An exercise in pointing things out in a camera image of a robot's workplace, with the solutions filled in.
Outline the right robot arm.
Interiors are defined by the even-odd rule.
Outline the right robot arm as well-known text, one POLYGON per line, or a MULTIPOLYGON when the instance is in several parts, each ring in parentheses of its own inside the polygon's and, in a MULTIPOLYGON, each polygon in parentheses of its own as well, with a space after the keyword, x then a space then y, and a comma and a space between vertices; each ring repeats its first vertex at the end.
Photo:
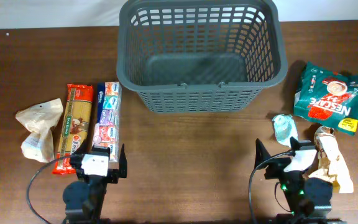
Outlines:
POLYGON ((327 218, 332 210, 333 184, 316 177, 303 175, 313 165, 317 149, 310 140, 290 138, 290 149, 270 155, 261 140, 255 140, 255 163, 248 181, 248 205, 253 223, 257 223, 253 203, 252 184, 255 173, 264 170, 266 180, 278 180, 289 209, 278 214, 273 223, 334 223, 327 218))

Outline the small pale green packet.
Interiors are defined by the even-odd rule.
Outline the small pale green packet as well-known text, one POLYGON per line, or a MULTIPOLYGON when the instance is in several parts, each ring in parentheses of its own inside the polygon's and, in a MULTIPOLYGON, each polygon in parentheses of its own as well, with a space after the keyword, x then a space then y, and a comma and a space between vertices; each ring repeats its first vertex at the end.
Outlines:
POLYGON ((290 138, 298 140, 298 131, 292 115, 278 114, 272 121, 277 142, 291 147, 290 138))

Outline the brown white snack bag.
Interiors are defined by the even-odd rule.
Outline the brown white snack bag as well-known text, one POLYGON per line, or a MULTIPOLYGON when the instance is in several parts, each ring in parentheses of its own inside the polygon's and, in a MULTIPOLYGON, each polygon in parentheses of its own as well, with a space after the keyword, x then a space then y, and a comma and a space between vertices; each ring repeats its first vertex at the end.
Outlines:
POLYGON ((329 182, 337 193, 352 194, 354 184, 345 159, 339 150, 334 129, 320 126, 314 134, 314 144, 318 150, 318 164, 316 168, 312 168, 308 178, 329 182))

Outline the green Nescafe coffee bag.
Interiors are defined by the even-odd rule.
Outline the green Nescafe coffee bag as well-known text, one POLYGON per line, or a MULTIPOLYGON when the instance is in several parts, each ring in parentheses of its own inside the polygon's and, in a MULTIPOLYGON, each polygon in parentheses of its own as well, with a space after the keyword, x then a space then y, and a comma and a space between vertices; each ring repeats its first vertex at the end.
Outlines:
POLYGON ((351 136, 358 126, 358 75, 346 76, 308 62, 295 92, 293 113, 351 136))

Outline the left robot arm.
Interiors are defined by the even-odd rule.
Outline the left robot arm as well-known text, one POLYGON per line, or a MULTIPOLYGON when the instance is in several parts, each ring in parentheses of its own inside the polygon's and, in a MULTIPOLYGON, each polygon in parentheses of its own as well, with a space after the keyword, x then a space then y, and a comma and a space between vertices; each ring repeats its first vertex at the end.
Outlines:
POLYGON ((127 175, 127 161, 119 160, 119 168, 109 168, 110 148, 93 146, 90 152, 85 145, 70 156, 70 165, 78 180, 63 191, 65 219, 63 223, 101 223, 101 212, 108 184, 116 184, 127 175))

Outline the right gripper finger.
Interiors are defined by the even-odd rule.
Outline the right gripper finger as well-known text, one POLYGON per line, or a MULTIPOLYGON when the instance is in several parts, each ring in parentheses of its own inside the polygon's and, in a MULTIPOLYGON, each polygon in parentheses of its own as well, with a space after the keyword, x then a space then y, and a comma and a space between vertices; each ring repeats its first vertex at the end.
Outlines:
POLYGON ((291 137, 290 138, 290 147, 291 147, 291 151, 296 152, 296 151, 300 150, 301 144, 297 139, 295 139, 294 137, 291 137))
POLYGON ((265 161, 269 160, 272 156, 266 150, 260 139, 255 140, 255 163, 254 168, 261 170, 266 168, 265 161))

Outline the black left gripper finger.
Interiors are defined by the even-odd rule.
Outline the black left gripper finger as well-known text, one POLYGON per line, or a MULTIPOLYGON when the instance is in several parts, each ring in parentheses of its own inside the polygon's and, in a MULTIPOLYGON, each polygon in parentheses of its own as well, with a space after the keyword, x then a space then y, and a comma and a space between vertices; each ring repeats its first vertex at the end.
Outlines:
POLYGON ((127 177, 127 158, 125 154, 125 144, 122 145, 120 155, 119 155, 119 177, 126 178, 127 177))
POLYGON ((88 140, 85 139, 79 146, 79 148, 73 153, 73 155, 76 154, 84 154, 88 151, 88 140))

